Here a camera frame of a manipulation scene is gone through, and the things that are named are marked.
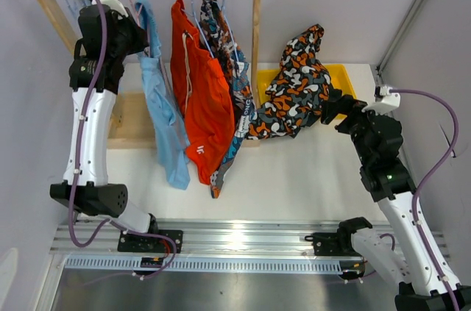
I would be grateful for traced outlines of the pink wire hanger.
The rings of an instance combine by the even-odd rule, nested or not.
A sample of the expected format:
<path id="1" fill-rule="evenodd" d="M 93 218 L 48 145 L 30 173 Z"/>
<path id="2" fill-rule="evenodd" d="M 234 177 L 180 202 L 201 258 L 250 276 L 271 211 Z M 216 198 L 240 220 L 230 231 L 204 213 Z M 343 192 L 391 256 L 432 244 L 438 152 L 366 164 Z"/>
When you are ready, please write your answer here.
<path id="1" fill-rule="evenodd" d="M 141 14 L 143 12 L 143 5 L 141 4 L 138 9 L 135 8 L 135 2 L 134 0 L 128 0 L 129 2 L 129 5 L 130 5 L 130 10 L 132 11 L 132 13 L 134 14 L 134 17 L 135 17 L 135 20 L 137 22 L 137 25 L 139 27 L 143 27 L 142 23 L 141 23 Z"/>

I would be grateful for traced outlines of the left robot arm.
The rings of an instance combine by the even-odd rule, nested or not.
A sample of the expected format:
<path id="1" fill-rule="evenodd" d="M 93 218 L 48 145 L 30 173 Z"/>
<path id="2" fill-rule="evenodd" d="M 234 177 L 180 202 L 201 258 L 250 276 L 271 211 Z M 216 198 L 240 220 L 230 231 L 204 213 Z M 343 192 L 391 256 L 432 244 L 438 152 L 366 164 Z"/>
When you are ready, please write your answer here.
<path id="1" fill-rule="evenodd" d="M 111 184 L 107 174 L 107 139 L 124 59 L 148 43 L 128 9 L 83 8 L 78 17 L 82 37 L 74 47 L 69 68 L 74 108 L 71 148 L 63 180 L 50 187 L 52 199 L 68 208 L 69 218 L 83 213 L 110 219 L 136 231 L 134 244 L 154 251 L 159 233 L 151 229 L 152 215 L 130 202 L 124 184 Z"/>

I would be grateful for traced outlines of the orange grey camo shorts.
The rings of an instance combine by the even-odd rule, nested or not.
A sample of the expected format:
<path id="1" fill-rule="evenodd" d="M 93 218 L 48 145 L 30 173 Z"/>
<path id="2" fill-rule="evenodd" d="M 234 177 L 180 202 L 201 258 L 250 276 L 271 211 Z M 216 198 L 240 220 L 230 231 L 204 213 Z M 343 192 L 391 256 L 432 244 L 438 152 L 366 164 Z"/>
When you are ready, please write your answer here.
<path id="1" fill-rule="evenodd" d="M 265 90 L 269 100 L 249 124 L 247 140 L 296 137 L 320 119 L 333 90 L 329 71 L 316 56 L 324 33 L 314 24 L 287 42 L 280 69 Z"/>

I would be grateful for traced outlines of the bright orange shorts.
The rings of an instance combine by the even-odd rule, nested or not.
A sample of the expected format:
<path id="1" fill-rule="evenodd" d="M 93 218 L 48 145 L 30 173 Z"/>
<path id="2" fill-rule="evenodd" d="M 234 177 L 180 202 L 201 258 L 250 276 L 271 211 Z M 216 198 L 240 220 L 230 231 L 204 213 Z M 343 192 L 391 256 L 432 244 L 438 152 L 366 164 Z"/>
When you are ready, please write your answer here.
<path id="1" fill-rule="evenodd" d="M 171 78 L 199 181 L 210 184 L 235 132 L 233 103 L 219 61 L 200 45 L 200 31 L 183 0 L 171 7 Z"/>

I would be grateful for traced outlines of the light blue mesh shorts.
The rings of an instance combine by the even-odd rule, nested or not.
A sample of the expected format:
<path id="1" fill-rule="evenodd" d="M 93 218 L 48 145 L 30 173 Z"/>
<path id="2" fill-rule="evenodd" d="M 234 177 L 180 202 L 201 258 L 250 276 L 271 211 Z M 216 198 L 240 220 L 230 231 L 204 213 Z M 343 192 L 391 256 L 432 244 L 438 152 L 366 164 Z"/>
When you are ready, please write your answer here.
<path id="1" fill-rule="evenodd" d="M 185 190 L 190 182 L 189 159 L 185 153 L 189 139 L 161 60 L 157 21 L 149 1 L 137 0 L 134 7 L 148 39 L 148 46 L 138 54 L 138 60 L 144 97 L 155 133 L 157 162 L 165 169 L 166 181 L 174 188 Z"/>

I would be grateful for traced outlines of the teal orange patterned shorts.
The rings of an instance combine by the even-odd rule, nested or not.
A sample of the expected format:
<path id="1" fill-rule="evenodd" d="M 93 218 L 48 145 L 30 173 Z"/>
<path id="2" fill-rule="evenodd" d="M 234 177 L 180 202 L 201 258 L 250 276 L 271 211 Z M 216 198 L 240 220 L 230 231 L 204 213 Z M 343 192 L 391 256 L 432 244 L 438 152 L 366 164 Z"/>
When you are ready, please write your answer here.
<path id="1" fill-rule="evenodd" d="M 249 131 L 249 123 L 255 118 L 255 102 L 247 76 L 249 64 L 233 36 L 225 15 L 224 2 L 202 0 L 199 15 L 205 40 L 219 61 L 229 88 L 233 104 L 235 131 L 222 161 L 210 177 L 210 193 L 214 199 L 220 196 L 225 175 Z"/>

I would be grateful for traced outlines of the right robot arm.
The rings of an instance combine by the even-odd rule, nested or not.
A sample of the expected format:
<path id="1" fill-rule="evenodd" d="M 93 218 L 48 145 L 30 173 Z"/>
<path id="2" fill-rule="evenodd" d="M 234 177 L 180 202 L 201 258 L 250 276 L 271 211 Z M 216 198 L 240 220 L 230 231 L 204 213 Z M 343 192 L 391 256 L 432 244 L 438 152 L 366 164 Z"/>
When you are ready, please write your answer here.
<path id="1" fill-rule="evenodd" d="M 397 310 L 469 310 L 470 286 L 447 263 L 419 205 L 419 189 L 399 158 L 403 128 L 399 121 L 351 95 L 336 92 L 322 106 L 321 122 L 337 115 L 336 130 L 350 136 L 361 163 L 361 181 L 393 230 L 402 253 L 386 246 L 363 217 L 342 221 L 337 249 L 357 253 L 390 285 Z"/>

